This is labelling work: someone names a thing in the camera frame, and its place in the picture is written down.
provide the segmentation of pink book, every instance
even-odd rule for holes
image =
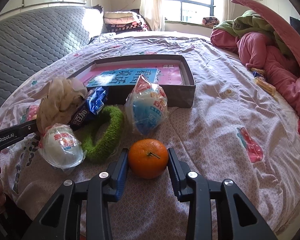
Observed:
[[[159,85],[183,85],[183,80],[179,66],[163,63],[126,64],[106,67],[95,67],[85,75],[81,76],[79,79],[86,86],[92,78],[100,75],[104,71],[130,68],[157,68],[159,72],[157,75],[157,81],[155,83]]]

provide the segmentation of window frame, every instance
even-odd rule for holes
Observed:
[[[214,16],[214,0],[211,0],[211,4],[206,4],[206,3],[200,3],[200,2],[196,2],[196,1],[191,1],[191,0],[172,0],[172,1],[179,1],[180,2],[180,21],[182,22],[182,3],[186,2],[186,3],[192,3],[192,4],[197,4],[197,5],[202,5],[205,7],[209,7],[210,8],[210,16]]]

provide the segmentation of gray quilted mattress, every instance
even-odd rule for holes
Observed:
[[[80,6],[35,9],[0,21],[0,107],[34,73],[100,35],[102,25],[101,7]]]

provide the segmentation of window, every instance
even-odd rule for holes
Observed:
[[[164,0],[165,18],[169,21],[202,23],[203,17],[214,15],[213,0]]]

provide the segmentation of window sill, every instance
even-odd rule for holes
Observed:
[[[191,25],[191,26],[198,26],[198,27],[203,27],[203,28],[207,28],[207,29],[212,29],[210,27],[207,27],[207,26],[204,26],[202,24],[197,24],[197,23],[188,23],[188,22],[178,22],[178,21],[169,21],[169,20],[165,20],[166,23],[179,23],[179,24],[182,24],[182,25]]]

